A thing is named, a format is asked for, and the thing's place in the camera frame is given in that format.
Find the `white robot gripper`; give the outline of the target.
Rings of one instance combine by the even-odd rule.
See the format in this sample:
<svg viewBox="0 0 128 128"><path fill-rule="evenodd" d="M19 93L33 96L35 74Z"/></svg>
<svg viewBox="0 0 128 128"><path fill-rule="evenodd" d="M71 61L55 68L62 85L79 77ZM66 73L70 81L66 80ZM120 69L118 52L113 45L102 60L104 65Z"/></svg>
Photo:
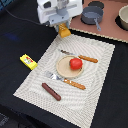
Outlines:
<svg viewBox="0 0 128 128"><path fill-rule="evenodd" d="M49 26L68 23L83 11L82 0L37 0L39 22Z"/></svg>

